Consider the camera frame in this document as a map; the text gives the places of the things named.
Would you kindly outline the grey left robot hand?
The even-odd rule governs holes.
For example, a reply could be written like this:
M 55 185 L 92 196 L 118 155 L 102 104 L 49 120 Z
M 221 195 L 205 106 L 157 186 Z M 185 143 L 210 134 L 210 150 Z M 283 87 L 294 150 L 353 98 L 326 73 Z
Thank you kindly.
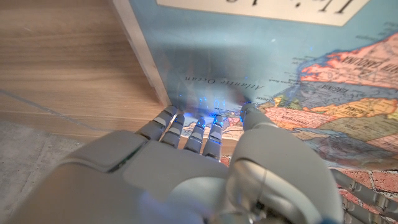
M 343 222 L 348 224 L 387 224 L 384 217 L 397 221 L 397 202 L 379 194 L 336 169 L 331 169 L 336 183 L 353 196 L 374 207 L 378 214 L 343 197 Z

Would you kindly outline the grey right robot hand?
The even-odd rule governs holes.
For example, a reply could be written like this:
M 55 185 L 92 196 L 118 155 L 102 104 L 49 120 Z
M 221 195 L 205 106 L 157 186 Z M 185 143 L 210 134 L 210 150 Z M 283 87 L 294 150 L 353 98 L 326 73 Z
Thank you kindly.
M 174 106 L 136 132 L 115 131 L 73 151 L 9 223 L 341 223 L 336 181 L 320 156 L 254 105 L 221 162 L 222 117 L 208 139 L 199 120 L 178 148 Z

